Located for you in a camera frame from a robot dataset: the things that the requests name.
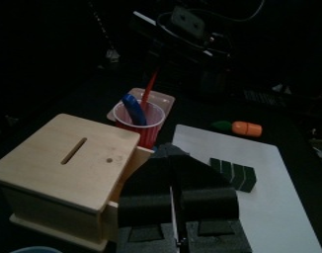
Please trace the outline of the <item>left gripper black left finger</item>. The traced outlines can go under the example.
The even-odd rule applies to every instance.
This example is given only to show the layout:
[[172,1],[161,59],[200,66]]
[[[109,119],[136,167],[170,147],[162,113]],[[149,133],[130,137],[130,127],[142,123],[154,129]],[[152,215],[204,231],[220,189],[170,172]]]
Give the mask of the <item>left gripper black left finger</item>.
[[126,179],[117,226],[116,253],[176,253],[164,158],[149,158]]

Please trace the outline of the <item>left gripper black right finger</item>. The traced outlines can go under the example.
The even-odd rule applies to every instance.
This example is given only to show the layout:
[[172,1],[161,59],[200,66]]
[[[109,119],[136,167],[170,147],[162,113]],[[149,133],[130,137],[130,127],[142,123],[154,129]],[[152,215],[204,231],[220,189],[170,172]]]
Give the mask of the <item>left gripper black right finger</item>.
[[252,253],[228,181],[188,155],[170,155],[169,169],[179,253]]

